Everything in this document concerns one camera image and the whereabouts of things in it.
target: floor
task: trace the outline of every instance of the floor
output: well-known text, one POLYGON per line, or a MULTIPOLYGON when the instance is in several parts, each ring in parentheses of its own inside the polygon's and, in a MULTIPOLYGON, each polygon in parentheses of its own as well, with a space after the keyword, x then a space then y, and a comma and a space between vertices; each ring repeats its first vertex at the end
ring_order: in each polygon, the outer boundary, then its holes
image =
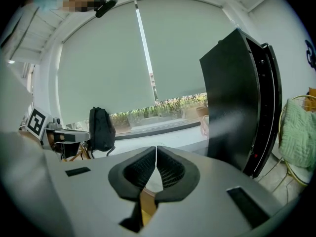
MULTIPOLYGON (((273 153, 268 158, 261 173, 254 179, 270 192, 272 192, 286 176, 286 166, 283 161, 273 168, 278 162, 278 158, 275 156, 279 156, 277 144, 272 152, 273 153)), ((273 192, 273 195, 282 205, 286 205, 288 202, 295 199, 303 191, 303 189, 304 187, 297 183, 292 177, 287 176, 285 181, 273 192)))

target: black curved panel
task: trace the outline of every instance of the black curved panel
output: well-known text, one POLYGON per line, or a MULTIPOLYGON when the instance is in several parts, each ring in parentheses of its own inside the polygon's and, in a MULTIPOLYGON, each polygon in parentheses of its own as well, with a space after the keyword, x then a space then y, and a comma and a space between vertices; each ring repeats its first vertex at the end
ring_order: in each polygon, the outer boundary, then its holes
POLYGON ((156 161, 156 148, 145 151, 115 165, 108 178, 120 198, 138 201, 141 191, 150 179, 156 161))
POLYGON ((207 92, 210 129, 207 156, 243 171, 257 135, 260 88, 246 35, 235 29, 200 59, 207 92))
POLYGON ((156 204, 181 201, 198 185, 198 167, 162 146, 157 146, 157 169, 162 179, 163 191, 156 194, 156 204))

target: black backpack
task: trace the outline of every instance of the black backpack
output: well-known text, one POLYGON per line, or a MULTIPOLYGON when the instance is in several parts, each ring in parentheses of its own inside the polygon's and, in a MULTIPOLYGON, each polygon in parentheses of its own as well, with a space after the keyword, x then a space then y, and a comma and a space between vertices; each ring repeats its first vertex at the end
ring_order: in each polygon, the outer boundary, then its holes
POLYGON ((108 151, 107 156, 110 152, 115 149, 115 128, 110 120, 110 115, 106 110, 101 108, 95 108, 90 110, 90 145, 91 155, 93 157, 93 151, 99 150, 102 152, 108 151))

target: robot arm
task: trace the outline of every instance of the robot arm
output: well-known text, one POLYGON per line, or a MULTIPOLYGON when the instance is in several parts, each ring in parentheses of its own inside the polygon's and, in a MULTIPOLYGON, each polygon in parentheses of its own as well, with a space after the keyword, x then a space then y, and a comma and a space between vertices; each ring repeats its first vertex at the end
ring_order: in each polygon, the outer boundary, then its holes
POLYGON ((59 118, 53 118, 39 108, 33 108, 26 130, 39 139, 44 149, 54 150, 56 144, 62 144, 63 155, 65 144, 78 144, 91 138, 89 132, 62 129, 59 118))

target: window sill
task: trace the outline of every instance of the window sill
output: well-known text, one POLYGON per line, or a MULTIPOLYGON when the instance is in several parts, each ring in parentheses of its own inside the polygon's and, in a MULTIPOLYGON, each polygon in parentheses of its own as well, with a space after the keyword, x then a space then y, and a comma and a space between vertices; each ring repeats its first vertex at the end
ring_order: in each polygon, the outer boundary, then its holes
POLYGON ((164 134, 169 132, 175 132, 195 126, 200 125, 200 119, 194 119, 186 122, 180 122, 175 124, 170 124, 162 127, 153 127, 151 129, 146 128, 143 131, 130 131, 125 133, 117 134, 115 140, 125 140, 125 139, 134 139, 134 138, 141 138, 145 136, 153 136, 158 134, 164 134))

